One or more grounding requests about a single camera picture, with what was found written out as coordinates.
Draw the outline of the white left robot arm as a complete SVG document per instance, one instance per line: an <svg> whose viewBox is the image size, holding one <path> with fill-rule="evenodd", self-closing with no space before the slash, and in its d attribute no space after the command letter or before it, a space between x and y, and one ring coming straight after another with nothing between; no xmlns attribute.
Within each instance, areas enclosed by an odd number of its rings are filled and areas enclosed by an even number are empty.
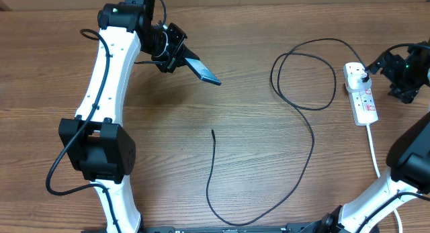
<svg viewBox="0 0 430 233"><path fill-rule="evenodd" d="M166 20L153 22L159 0L108 3L97 15L98 30L81 35L98 43L98 53L84 99L72 119L62 119L60 157L68 157L99 196L107 232L143 232L144 224L131 188L136 144L123 127L123 108L132 67L146 53L162 73L189 67L201 80L219 80L185 45L186 34Z"/></svg>

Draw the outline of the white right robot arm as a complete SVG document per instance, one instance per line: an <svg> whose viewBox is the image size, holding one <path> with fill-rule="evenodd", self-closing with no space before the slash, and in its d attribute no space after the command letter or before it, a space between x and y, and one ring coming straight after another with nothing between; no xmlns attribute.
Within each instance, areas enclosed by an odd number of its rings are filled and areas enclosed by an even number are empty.
<svg viewBox="0 0 430 233"><path fill-rule="evenodd" d="M405 44L403 58L383 51L373 63L347 63L344 68L356 125L369 127L377 121L370 75L380 73L390 82L389 95L405 104L413 102L419 89L429 85L429 43ZM390 148L386 170L356 199L340 205L303 232L375 232L379 221L412 199L427 201L429 194L429 115L425 114Z"/></svg>

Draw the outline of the blue Galaxy smartphone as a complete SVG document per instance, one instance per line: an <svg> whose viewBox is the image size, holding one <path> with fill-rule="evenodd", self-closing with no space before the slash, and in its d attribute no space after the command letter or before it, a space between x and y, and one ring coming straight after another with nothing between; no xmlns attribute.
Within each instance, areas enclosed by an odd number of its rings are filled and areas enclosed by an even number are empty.
<svg viewBox="0 0 430 233"><path fill-rule="evenodd" d="M222 84L201 60L185 58L184 61L200 80L218 86Z"/></svg>

